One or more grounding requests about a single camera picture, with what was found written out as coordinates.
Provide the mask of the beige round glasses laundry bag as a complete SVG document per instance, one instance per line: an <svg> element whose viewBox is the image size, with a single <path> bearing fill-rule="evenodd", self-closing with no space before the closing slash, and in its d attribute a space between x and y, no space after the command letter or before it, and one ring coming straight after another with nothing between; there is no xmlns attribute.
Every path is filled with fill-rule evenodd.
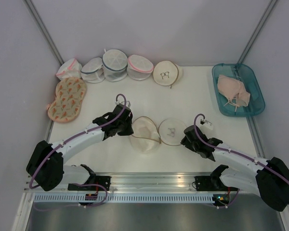
<svg viewBox="0 0 289 231"><path fill-rule="evenodd" d="M186 128L185 123L176 118L165 119L157 125L151 118L141 116L132 123L130 142L134 150L144 154L153 152L162 143L180 146Z"/></svg>

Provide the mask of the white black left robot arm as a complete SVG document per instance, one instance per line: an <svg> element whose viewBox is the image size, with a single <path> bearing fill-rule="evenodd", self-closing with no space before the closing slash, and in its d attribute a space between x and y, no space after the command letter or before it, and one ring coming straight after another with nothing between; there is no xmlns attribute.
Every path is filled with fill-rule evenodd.
<svg viewBox="0 0 289 231"><path fill-rule="evenodd" d="M94 119L82 131L65 140L54 143L40 141L26 167L31 176L29 188L41 187L47 192L61 183L67 183L80 186L86 191L93 189L96 174L84 164L67 166L66 162L89 146L110 137L132 135L131 125L131 109L118 104L113 112Z"/></svg>

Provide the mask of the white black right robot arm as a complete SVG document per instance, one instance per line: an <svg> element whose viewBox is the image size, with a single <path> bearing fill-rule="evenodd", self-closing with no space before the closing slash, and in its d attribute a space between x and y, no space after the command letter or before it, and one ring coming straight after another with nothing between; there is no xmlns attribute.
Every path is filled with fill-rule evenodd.
<svg viewBox="0 0 289 231"><path fill-rule="evenodd" d="M196 126L184 130L181 144L202 158L220 163L208 179L213 191L240 189L259 196L278 212L289 206L289 169L281 159L242 154L222 140L207 138Z"/></svg>

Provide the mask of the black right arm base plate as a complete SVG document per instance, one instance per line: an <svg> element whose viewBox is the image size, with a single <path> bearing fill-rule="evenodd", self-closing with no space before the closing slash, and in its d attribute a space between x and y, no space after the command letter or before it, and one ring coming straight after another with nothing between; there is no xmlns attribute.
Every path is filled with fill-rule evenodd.
<svg viewBox="0 0 289 231"><path fill-rule="evenodd" d="M195 176L195 185L198 192L231 192L237 191L237 188L225 186L218 177Z"/></svg>

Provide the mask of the pale pink bra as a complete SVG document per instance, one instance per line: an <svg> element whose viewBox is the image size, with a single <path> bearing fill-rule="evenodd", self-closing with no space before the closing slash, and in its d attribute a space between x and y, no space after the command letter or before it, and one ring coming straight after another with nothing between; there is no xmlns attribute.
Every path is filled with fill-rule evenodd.
<svg viewBox="0 0 289 231"><path fill-rule="evenodd" d="M238 107L249 105L250 93L246 91L243 82L225 75L219 75L217 87L218 92L227 99L223 106L232 105L236 112Z"/></svg>

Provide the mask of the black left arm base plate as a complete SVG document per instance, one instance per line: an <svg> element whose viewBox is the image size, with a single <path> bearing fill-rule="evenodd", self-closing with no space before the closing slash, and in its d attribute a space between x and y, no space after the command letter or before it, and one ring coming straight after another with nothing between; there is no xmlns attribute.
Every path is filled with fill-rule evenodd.
<svg viewBox="0 0 289 231"><path fill-rule="evenodd" d="M68 185L68 191L109 191L111 184L110 176L89 177L84 184L72 183Z"/></svg>

